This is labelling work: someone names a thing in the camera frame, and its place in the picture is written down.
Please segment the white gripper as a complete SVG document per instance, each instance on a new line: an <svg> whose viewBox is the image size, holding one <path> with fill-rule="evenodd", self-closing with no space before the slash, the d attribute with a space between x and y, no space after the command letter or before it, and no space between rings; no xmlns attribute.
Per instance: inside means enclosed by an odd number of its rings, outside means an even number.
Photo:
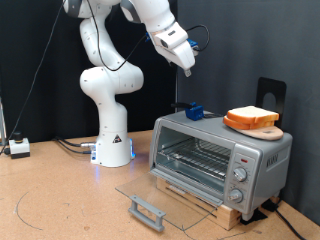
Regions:
<svg viewBox="0 0 320 240"><path fill-rule="evenodd" d="M194 53L188 42L187 32L178 22L173 22L163 29L149 31L149 35L155 50L160 55L168 62L184 69L186 77L192 75L191 68L195 64Z"/></svg>

